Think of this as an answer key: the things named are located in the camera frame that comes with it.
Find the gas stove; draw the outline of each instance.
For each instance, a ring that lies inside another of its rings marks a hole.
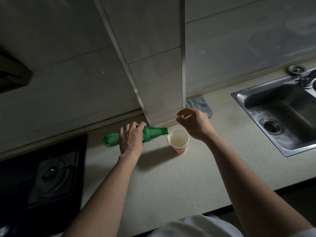
[[[63,232],[80,211],[87,135],[0,162],[0,237]]]

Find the person's left hand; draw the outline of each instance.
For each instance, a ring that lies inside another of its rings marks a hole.
[[[121,150],[121,158],[132,160],[137,163],[140,154],[143,151],[143,129],[146,126],[145,122],[137,124],[126,124],[125,128],[121,127],[119,131],[119,147]]]

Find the kitchen countertop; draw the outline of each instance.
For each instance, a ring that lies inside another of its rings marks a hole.
[[[284,71],[278,71],[204,95],[213,110],[210,121],[214,128],[273,190],[315,177],[316,149],[284,157],[231,93],[283,76]],[[104,134],[133,120],[145,121],[145,117],[137,116],[88,133],[82,206],[120,155],[118,146],[104,146]],[[182,129],[180,125],[169,129],[176,128]],[[160,136],[145,143],[132,173],[118,236],[133,236],[230,204],[215,160],[204,143],[190,137],[186,152],[175,156],[167,137]]]

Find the sink basin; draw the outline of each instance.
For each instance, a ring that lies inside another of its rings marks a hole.
[[[286,157],[316,147],[316,82],[305,89],[297,79],[286,76],[231,94]]]

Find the green plastic bottle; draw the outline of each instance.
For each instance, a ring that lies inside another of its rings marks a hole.
[[[168,129],[163,127],[163,128],[158,128],[158,127],[151,127],[151,126],[144,126],[143,129],[143,142],[148,142],[151,141],[152,139],[157,138],[158,136],[161,135],[166,135],[168,134]],[[119,132],[111,132],[109,134],[106,134],[105,137],[103,138],[103,141],[106,146],[108,147],[113,147],[119,144]]]

